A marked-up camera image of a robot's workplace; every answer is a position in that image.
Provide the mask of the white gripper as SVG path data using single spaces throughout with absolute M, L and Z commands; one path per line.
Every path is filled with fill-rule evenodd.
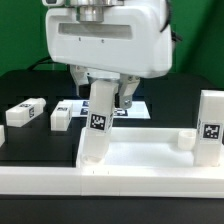
M 101 23 L 81 23 L 73 9 L 54 8 L 46 14 L 48 51 L 53 60 L 71 65 L 76 94 L 83 99 L 90 95 L 86 67 L 122 73 L 115 107 L 126 110 L 138 76 L 162 76 L 171 68 L 171 28 L 165 20 L 163 5 L 111 7 Z

